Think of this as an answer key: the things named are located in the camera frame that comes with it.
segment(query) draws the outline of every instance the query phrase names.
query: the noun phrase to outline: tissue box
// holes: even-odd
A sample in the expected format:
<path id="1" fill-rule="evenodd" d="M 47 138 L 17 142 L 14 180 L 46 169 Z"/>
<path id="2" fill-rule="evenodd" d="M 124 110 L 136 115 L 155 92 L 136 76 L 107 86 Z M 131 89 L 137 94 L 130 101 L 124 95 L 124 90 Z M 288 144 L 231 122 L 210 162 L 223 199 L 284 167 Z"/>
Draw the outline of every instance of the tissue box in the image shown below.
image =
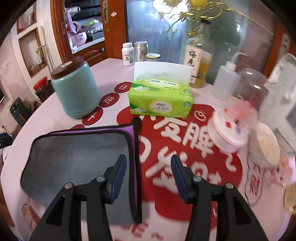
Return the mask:
<path id="1" fill-rule="evenodd" d="M 134 115 L 187 118 L 193 104 L 188 85 L 167 80 L 134 81 L 128 98 Z"/>

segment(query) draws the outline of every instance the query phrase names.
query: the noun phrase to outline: wooden door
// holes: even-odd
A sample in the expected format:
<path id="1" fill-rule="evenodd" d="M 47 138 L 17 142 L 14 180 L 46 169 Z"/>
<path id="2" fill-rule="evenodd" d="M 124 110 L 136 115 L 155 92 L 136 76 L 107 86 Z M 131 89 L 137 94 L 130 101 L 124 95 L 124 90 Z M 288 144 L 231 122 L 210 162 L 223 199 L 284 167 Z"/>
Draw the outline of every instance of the wooden door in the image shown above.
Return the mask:
<path id="1" fill-rule="evenodd" d="M 102 23 L 108 58 L 122 58 L 126 42 L 125 0 L 101 0 Z"/>
<path id="2" fill-rule="evenodd" d="M 73 58 L 64 19 L 64 0 L 50 0 L 50 12 L 54 37 L 62 63 Z"/>

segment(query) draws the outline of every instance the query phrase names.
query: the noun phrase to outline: round table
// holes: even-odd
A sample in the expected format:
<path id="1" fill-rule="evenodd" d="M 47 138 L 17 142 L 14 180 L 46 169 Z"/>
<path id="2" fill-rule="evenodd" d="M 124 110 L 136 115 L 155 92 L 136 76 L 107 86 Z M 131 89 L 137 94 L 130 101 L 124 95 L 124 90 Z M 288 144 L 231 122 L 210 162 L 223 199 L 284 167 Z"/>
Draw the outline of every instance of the round table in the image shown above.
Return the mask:
<path id="1" fill-rule="evenodd" d="M 45 207 L 28 197 L 20 186 L 32 141 L 48 132 L 70 129 L 76 125 L 87 128 L 129 123 L 131 114 L 127 91 L 133 81 L 133 69 L 134 66 L 123 66 L 122 60 L 118 59 L 107 59 L 92 66 L 91 71 L 102 96 L 96 111 L 82 120 L 72 119 L 65 114 L 54 93 L 21 129 L 1 174 L 3 194 L 19 238 L 29 239 L 31 230 L 45 211 Z M 241 148 L 237 154 L 222 153 L 208 138 L 207 120 L 214 109 L 223 106 L 223 101 L 217 100 L 211 94 L 211 89 L 211 85 L 192 89 L 195 104 L 186 120 L 140 116 L 143 223 L 111 226 L 113 240 L 185 239 L 191 206 L 186 206 L 179 198 L 171 175 L 169 160 L 175 153 L 196 175 L 209 182 L 221 185 L 232 182 L 252 208 L 270 241 L 277 241 L 286 230 L 290 215 L 283 207 L 284 189 L 277 185 L 269 187 L 264 182 L 263 169 L 247 160 L 247 147 Z M 155 146 L 151 141 L 154 136 L 163 138 L 163 145 Z M 294 159 L 290 160 L 290 165 L 293 168 L 290 182 L 293 182 L 296 180 Z M 211 241 L 215 240 L 215 217 L 213 203 Z M 87 240 L 84 221 L 82 238 Z"/>

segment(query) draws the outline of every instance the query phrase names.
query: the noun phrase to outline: glass jar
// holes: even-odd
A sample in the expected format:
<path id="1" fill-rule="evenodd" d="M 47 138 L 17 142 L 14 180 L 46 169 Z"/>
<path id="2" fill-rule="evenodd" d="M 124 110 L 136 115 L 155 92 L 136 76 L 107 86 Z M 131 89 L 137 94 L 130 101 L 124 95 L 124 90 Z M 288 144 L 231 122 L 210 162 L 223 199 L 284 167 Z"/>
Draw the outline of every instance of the glass jar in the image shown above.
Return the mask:
<path id="1" fill-rule="evenodd" d="M 148 54 L 148 42 L 138 41 L 135 42 L 135 61 L 146 61 L 146 54 Z"/>
<path id="2" fill-rule="evenodd" d="M 197 31 L 197 36 L 190 38 L 187 41 L 187 45 L 189 47 L 186 48 L 188 51 L 192 51 L 190 46 L 194 48 L 195 52 L 201 52 L 201 58 L 199 61 L 199 66 L 193 66 L 193 70 L 195 73 L 192 73 L 192 78 L 190 80 L 189 86 L 193 88 L 202 88 L 205 85 L 205 78 L 210 69 L 212 59 L 215 53 L 215 47 L 210 40 L 210 21 L 202 20 L 200 27 Z M 192 66 L 192 58 L 187 60 L 185 56 L 186 62 L 184 64 L 188 64 Z"/>
<path id="3" fill-rule="evenodd" d="M 160 54 L 159 53 L 148 53 L 146 54 L 146 61 L 159 61 Z"/>

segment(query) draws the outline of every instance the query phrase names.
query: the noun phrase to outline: white tissue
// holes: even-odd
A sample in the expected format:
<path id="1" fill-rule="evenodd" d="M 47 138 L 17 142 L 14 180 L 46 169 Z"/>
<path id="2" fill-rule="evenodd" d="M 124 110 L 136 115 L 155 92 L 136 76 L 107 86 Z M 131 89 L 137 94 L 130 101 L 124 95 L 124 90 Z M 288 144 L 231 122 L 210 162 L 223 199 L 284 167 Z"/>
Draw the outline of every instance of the white tissue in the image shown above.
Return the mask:
<path id="1" fill-rule="evenodd" d="M 133 79 L 136 80 L 167 80 L 188 85 L 192 67 L 167 62 L 136 62 Z"/>

